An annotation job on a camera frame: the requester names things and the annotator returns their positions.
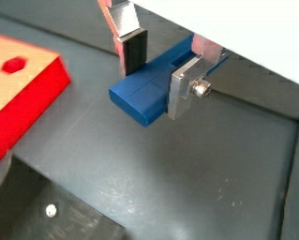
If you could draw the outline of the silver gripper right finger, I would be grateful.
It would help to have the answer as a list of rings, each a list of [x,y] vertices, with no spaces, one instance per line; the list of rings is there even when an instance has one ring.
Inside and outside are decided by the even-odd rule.
[[[190,108],[194,96],[203,98],[211,90],[206,80],[224,62],[224,49],[206,37],[195,34],[190,44],[194,57],[170,74],[168,117],[175,120]]]

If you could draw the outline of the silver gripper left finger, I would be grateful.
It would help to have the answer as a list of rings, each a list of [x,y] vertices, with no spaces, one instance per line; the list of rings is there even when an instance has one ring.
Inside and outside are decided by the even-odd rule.
[[[148,31],[140,27],[130,0],[97,0],[112,33],[121,75],[128,76],[147,63]]]

